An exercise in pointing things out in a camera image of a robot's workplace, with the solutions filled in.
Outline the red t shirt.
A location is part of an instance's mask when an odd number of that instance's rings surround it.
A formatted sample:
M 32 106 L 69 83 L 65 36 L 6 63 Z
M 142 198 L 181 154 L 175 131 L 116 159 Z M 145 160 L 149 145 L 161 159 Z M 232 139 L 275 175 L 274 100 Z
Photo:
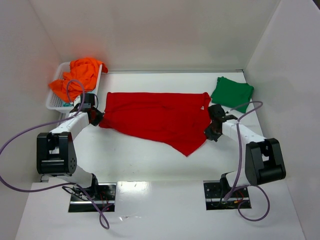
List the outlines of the red t shirt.
M 99 126 L 167 144 L 187 157 L 207 139 L 210 101 L 207 92 L 108 92 Z

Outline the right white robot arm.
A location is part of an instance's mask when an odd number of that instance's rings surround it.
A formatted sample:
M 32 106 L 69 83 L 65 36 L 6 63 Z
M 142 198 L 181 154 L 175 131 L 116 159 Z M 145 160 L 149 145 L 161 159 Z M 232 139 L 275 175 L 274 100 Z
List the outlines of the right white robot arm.
M 224 200 L 228 200 L 241 187 L 280 181 L 287 175 L 280 142 L 275 138 L 266 138 L 241 123 L 243 118 L 256 110 L 254 108 L 236 117 L 220 104 L 208 108 L 211 123 L 204 131 L 206 138 L 217 142 L 221 136 L 226 136 L 238 143 L 237 170 L 222 174 L 220 179 L 225 191 L 222 194 Z

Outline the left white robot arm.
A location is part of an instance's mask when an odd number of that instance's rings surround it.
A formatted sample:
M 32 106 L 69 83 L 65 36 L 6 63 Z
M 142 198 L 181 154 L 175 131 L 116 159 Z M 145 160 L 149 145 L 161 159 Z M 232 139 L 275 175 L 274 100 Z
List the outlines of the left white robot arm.
M 97 104 L 94 93 L 81 94 L 80 102 L 68 115 L 70 119 L 50 132 L 38 134 L 36 139 L 37 172 L 78 184 L 91 197 L 98 194 L 98 179 L 78 165 L 74 140 L 84 128 L 102 121 L 104 114 L 96 108 Z

